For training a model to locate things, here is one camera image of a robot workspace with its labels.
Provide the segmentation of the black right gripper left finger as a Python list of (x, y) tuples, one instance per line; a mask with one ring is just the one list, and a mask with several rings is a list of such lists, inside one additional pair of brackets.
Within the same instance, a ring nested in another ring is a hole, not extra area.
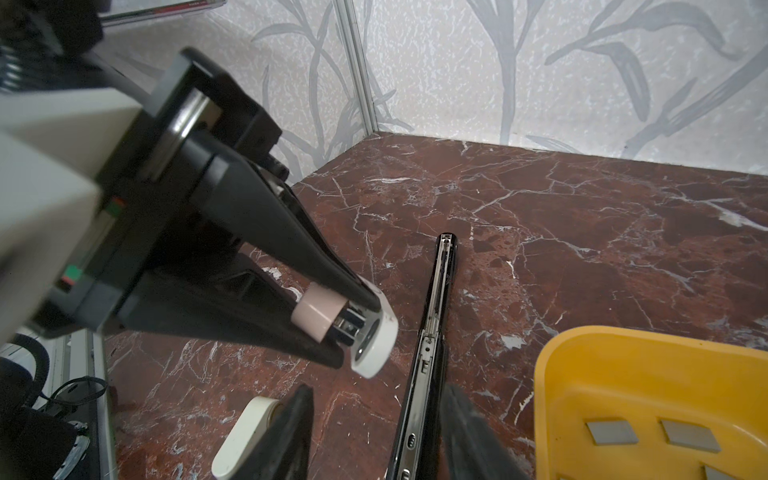
[(307, 479), (314, 392), (300, 385), (239, 468), (240, 479)]

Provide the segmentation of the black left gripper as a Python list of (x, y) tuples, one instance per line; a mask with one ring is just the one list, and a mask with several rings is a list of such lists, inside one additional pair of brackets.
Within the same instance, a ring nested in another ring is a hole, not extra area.
[(297, 302), (242, 241), (379, 311), (271, 155), (281, 129), (223, 68), (182, 50), (95, 179), (88, 233), (30, 320), (55, 338), (121, 329), (254, 345), (339, 369), (342, 348), (295, 326)]

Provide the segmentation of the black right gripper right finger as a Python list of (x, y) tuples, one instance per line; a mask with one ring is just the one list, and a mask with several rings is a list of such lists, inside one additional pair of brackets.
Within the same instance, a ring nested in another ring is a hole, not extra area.
[(458, 386), (443, 388), (439, 418), (451, 479), (529, 479)]

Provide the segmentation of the beige white stapler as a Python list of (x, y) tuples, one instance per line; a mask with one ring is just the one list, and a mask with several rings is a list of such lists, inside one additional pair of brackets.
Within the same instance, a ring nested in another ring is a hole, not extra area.
[(280, 400), (251, 399), (214, 456), (211, 473), (215, 479), (231, 479), (254, 450), (282, 409)]

